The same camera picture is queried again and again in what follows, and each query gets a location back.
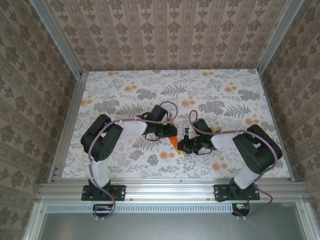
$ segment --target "mounting plate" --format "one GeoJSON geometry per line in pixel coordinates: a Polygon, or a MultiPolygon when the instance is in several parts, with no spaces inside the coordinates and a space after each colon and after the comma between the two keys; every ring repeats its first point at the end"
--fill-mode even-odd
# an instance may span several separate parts
{"type": "MultiPolygon", "coordinates": [[[[115,201],[124,201],[126,197],[126,186],[110,185],[108,192],[114,197],[115,201]]],[[[97,194],[96,192],[93,192],[93,188],[90,185],[85,185],[83,187],[81,200],[82,201],[111,201],[110,197],[104,192],[102,194],[97,194]]]]}
{"type": "Polygon", "coordinates": [[[215,200],[217,202],[232,201],[232,200],[247,201],[248,196],[250,197],[250,200],[260,200],[259,192],[256,193],[256,188],[255,186],[253,186],[253,184],[246,188],[247,194],[242,197],[231,197],[229,184],[213,185],[213,192],[214,192],[215,200]]]}

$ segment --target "orange object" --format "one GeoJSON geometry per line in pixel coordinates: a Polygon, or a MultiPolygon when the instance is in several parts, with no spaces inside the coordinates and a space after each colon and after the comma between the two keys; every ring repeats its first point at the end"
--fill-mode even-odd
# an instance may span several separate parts
{"type": "Polygon", "coordinates": [[[174,149],[177,151],[177,148],[178,148],[178,138],[177,138],[177,136],[171,136],[171,137],[168,137],[168,139],[172,143],[174,149]]]}

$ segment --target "gray leaf pattern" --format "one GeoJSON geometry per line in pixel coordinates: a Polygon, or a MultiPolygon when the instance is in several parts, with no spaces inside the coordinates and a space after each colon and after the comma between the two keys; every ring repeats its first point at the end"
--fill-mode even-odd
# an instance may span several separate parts
{"type": "MultiPolygon", "coordinates": [[[[89,160],[80,139],[100,114],[114,120],[134,118],[150,112],[163,101],[173,101],[178,106],[174,125],[179,140],[185,128],[190,127],[189,112],[196,109],[198,117],[213,131],[247,129],[259,124],[279,142],[263,92],[255,69],[90,72],[62,176],[89,177],[89,160]]],[[[163,107],[175,114],[170,104],[163,107]]],[[[15,141],[18,136],[4,129],[3,137],[15,141]]],[[[179,155],[167,138],[149,141],[142,135],[120,137],[107,160],[111,178],[230,178],[244,164],[234,149],[220,149],[201,156],[179,155]]],[[[288,177],[288,174],[283,159],[266,176],[288,177]]]]}

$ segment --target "floral tablecloth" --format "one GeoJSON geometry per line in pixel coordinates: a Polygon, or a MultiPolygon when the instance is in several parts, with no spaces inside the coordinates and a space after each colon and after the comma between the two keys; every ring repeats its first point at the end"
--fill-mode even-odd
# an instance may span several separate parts
{"type": "MultiPolygon", "coordinates": [[[[279,143],[255,69],[90,72],[62,177],[89,177],[89,160],[80,139],[100,114],[132,118],[163,101],[179,107],[174,121],[179,140],[190,127],[189,112],[196,109],[214,131],[258,124],[279,143]]],[[[163,106],[175,114],[173,106],[163,106]]],[[[236,149],[179,155],[167,138],[148,141],[141,135],[121,137],[107,161],[111,178],[231,178],[244,164],[236,149]]],[[[265,177],[289,177],[285,159],[265,177]]]]}

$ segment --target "patterned wall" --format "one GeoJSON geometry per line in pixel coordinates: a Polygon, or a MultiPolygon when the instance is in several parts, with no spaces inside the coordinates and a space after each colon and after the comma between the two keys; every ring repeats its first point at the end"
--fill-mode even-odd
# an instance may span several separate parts
{"type": "Polygon", "coordinates": [[[320,1],[305,0],[262,76],[291,166],[320,223],[320,1]]]}
{"type": "Polygon", "coordinates": [[[289,0],[46,0],[83,71],[255,68],[289,0]]]}
{"type": "Polygon", "coordinates": [[[47,181],[75,79],[27,0],[0,1],[0,239],[19,239],[47,181]]]}

